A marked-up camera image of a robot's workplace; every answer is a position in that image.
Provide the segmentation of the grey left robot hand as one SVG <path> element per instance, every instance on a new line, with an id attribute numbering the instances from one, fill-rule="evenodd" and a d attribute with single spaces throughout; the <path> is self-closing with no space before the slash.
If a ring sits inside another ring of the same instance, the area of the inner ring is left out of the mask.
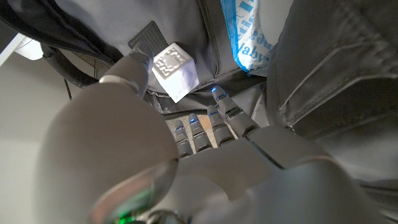
<path id="1" fill-rule="evenodd" d="M 35 168 L 36 223 L 395 223 L 397 192 L 366 192 L 322 148 L 260 128 L 219 89 L 229 124 L 192 152 L 143 100 L 153 53 L 140 43 L 54 117 Z"/>

